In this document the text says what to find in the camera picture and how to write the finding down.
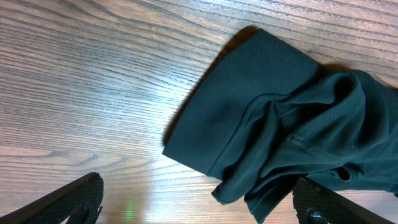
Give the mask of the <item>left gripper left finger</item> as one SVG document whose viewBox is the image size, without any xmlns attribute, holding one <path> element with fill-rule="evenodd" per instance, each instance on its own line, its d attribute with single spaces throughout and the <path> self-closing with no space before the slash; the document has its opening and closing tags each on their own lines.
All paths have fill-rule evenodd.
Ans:
<svg viewBox="0 0 398 224">
<path fill-rule="evenodd" d="M 103 192 L 103 179 L 90 172 L 1 217 L 1 223 L 95 224 L 102 211 Z"/>
</svg>

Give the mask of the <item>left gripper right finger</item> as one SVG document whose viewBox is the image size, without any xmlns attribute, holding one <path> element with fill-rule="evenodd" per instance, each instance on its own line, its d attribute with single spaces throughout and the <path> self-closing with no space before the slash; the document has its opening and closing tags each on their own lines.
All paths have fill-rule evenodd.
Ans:
<svg viewBox="0 0 398 224">
<path fill-rule="evenodd" d="M 293 205 L 300 224 L 394 224 L 306 178 L 295 184 Z"/>
</svg>

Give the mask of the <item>black polo shirt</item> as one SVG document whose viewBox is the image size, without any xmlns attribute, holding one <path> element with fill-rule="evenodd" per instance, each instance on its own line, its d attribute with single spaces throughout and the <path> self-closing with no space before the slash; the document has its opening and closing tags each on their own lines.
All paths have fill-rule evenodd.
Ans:
<svg viewBox="0 0 398 224">
<path fill-rule="evenodd" d="M 301 177 L 396 193 L 397 91 L 259 29 L 205 77 L 163 153 L 219 179 L 214 198 L 243 198 L 258 223 Z"/>
</svg>

